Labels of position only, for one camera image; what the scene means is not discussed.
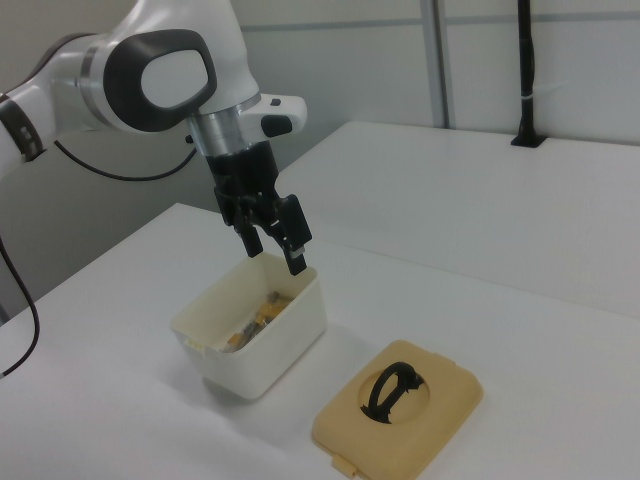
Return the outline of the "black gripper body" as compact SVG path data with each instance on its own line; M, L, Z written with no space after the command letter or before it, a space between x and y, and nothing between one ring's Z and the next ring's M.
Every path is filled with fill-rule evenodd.
M268 142L228 155L207 156L206 161L214 178L216 201L228 226L243 222L264 226L276 220L278 168Z

